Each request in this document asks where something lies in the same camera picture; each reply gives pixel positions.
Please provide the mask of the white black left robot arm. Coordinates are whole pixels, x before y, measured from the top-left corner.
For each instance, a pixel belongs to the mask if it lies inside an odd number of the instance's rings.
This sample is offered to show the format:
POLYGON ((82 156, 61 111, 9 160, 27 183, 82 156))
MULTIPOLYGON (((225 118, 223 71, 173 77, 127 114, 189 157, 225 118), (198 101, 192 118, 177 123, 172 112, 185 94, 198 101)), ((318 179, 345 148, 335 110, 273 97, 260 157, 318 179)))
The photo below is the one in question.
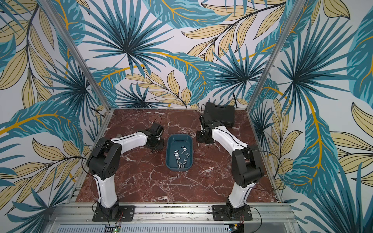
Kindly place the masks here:
POLYGON ((96 180, 100 207, 110 209, 118 202, 114 176, 119 168, 121 155, 137 147, 162 150, 164 145, 162 134, 162 129, 147 129, 120 138, 99 139, 86 164, 96 180))

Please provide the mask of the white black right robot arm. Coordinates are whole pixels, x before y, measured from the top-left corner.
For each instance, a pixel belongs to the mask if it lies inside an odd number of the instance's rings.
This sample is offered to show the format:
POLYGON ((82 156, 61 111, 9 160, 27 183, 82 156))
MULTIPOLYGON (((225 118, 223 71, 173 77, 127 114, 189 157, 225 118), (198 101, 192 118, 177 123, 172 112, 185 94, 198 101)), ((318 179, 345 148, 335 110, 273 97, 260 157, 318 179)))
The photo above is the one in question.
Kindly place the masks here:
POLYGON ((231 155, 231 174, 235 183, 228 197, 228 206, 232 210, 239 210, 246 205, 250 190, 264 176, 260 153, 236 138, 209 114, 200 115, 199 120, 201 130, 196 132, 197 142, 218 142, 231 155))

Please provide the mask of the teal plastic storage box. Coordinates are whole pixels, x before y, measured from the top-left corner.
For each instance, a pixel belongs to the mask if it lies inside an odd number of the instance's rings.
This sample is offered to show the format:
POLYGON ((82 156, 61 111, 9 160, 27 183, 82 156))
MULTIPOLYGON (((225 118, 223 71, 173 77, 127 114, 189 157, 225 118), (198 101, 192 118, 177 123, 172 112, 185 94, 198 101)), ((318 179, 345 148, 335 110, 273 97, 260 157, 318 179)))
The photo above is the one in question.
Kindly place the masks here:
POLYGON ((193 141, 192 137, 187 134, 174 134, 171 135, 167 142, 167 151, 166 151, 166 166, 171 171, 188 171, 193 165, 193 141), (182 148, 186 148, 187 151, 182 153, 182 148), (184 168, 180 169, 179 164, 184 164, 184 168))

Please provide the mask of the black plastic tool case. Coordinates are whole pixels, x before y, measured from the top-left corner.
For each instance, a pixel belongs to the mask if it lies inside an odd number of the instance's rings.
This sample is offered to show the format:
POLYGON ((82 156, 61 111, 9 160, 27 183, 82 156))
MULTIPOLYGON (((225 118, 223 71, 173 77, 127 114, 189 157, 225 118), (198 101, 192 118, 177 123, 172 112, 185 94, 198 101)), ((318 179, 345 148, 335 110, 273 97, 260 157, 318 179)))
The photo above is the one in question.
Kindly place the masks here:
POLYGON ((204 113, 209 114, 213 121, 219 121, 226 127, 232 128, 235 124, 234 106, 216 105, 207 102, 204 113))

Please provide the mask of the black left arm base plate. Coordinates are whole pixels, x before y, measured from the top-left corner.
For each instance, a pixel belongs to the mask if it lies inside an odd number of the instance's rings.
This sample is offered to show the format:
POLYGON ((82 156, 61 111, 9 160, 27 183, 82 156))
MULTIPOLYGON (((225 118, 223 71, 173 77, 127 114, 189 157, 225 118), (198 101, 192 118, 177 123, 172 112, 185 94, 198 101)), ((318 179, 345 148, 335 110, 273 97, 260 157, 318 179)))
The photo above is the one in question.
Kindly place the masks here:
POLYGON ((133 205, 115 205, 111 208, 98 206, 95 210, 93 222, 132 222, 135 213, 133 205))

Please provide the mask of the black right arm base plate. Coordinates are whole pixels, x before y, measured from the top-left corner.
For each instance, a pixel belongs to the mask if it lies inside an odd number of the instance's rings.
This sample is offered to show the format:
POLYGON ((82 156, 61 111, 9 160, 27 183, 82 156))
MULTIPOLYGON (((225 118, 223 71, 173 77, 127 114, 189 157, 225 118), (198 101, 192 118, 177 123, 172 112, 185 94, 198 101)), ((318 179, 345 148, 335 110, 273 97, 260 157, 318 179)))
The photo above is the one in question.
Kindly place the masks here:
POLYGON ((229 203, 213 205, 212 215, 214 221, 251 221, 253 220, 250 207, 247 204, 233 208, 229 203))

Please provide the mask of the aluminium front rail frame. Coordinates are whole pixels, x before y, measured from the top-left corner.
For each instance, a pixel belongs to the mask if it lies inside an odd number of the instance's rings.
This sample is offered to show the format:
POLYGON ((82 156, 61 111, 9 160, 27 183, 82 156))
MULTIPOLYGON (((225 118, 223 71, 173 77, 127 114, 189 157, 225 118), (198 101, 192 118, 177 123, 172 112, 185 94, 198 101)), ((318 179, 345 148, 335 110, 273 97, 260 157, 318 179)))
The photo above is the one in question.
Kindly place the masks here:
POLYGON ((90 203, 57 207, 45 233, 299 233, 286 203, 250 203, 244 217, 223 216, 215 203, 123 203, 120 220, 109 222, 90 203))

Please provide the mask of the aluminium left corner post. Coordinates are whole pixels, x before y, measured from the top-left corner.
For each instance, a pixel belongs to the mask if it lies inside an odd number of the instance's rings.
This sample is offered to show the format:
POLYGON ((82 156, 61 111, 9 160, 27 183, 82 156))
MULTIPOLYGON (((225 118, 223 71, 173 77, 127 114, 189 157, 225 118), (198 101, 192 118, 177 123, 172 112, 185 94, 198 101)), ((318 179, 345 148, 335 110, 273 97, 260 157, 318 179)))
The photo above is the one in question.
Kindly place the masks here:
POLYGON ((101 104, 104 106, 106 111, 111 111, 111 106, 106 100, 106 97, 100 90, 98 83, 95 81, 89 67, 87 66, 86 62, 84 61, 82 55, 80 54, 75 42, 73 41, 68 29, 63 23, 62 18, 58 15, 56 8, 52 5, 51 1, 41 0, 39 1, 42 8, 45 10, 48 18, 51 20, 52 24, 55 26, 56 31, 60 34, 62 39, 64 40, 67 48, 70 50, 73 58, 77 65, 81 68, 81 71, 87 78, 88 82, 90 83, 92 89, 95 91, 98 99, 100 100, 101 104))

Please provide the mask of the aluminium corner post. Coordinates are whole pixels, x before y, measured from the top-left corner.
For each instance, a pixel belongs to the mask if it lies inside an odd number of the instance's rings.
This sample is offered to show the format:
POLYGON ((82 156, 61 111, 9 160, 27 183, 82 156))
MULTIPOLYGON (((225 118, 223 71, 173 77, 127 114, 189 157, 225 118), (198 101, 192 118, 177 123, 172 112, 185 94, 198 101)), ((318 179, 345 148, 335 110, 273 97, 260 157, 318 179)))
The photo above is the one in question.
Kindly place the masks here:
POLYGON ((73 58, 77 65, 81 68, 81 71, 87 78, 88 82, 90 83, 92 89, 95 91, 98 99, 100 100, 101 104, 104 106, 106 111, 111 111, 111 106, 106 100, 106 97, 100 90, 98 83, 95 81, 89 67, 87 66, 86 62, 84 61, 82 55, 80 54, 75 42, 73 41, 68 29, 63 23, 62 18, 58 15, 56 8, 52 5, 51 1, 41 0, 39 1, 42 8, 45 10, 48 18, 51 20, 52 24, 55 26, 56 31, 60 34, 62 39, 64 40, 67 48, 70 50, 73 58))
POLYGON ((246 112, 248 114, 250 114, 251 110, 253 109, 253 106, 256 102, 256 99, 259 96, 260 91, 263 88, 266 79, 268 78, 270 70, 273 67, 273 64, 274 64, 277 56, 280 54, 280 52, 282 50, 282 47, 283 47, 287 37, 289 36, 289 34, 292 30, 292 27, 295 24, 295 22, 297 20, 297 17, 299 15, 299 13, 301 12, 302 7, 304 6, 305 2, 306 2, 305 0, 302 0, 302 1, 296 1, 294 3, 293 8, 292 8, 292 10, 289 14, 289 17, 285 21, 284 29, 279 34, 279 37, 278 37, 278 40, 277 40, 277 42, 274 46, 274 49, 273 49, 273 51, 272 51, 272 53, 271 53, 271 55, 270 55, 270 57, 269 57, 269 59, 266 63, 266 66, 265 66, 265 68, 264 68, 264 70, 261 74, 261 77, 259 78, 259 80, 258 80, 258 82, 255 86, 255 90, 251 95, 250 101, 249 101, 248 106, 246 108, 246 112))

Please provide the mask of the aluminium right corner post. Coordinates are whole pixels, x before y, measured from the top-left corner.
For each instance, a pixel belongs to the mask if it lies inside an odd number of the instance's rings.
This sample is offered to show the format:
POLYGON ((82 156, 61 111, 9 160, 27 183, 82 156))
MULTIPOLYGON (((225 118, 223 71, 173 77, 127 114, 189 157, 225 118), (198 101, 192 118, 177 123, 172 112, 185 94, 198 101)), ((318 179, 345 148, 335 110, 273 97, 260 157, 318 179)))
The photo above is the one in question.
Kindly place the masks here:
POLYGON ((277 42, 274 46, 274 49, 273 49, 273 51, 272 51, 272 53, 271 53, 271 55, 270 55, 270 57, 269 57, 269 59, 266 63, 266 66, 265 66, 265 68, 264 68, 264 70, 261 74, 261 77, 259 78, 259 80, 258 80, 258 82, 255 86, 255 90, 251 95, 250 101, 249 101, 248 106, 246 108, 246 112, 248 114, 250 114, 251 110, 253 109, 253 106, 256 102, 256 99, 259 96, 260 91, 263 88, 266 79, 268 78, 270 70, 273 67, 273 64, 274 64, 277 56, 280 54, 280 52, 282 50, 282 47, 283 47, 287 37, 289 36, 289 34, 292 30, 292 27, 295 24, 295 22, 297 20, 297 17, 299 15, 299 13, 301 12, 302 7, 304 6, 305 2, 306 2, 305 0, 302 0, 302 1, 296 1, 294 3, 293 8, 292 8, 292 10, 289 14, 289 17, 285 21, 284 29, 279 34, 279 37, 278 37, 278 40, 277 40, 277 42))

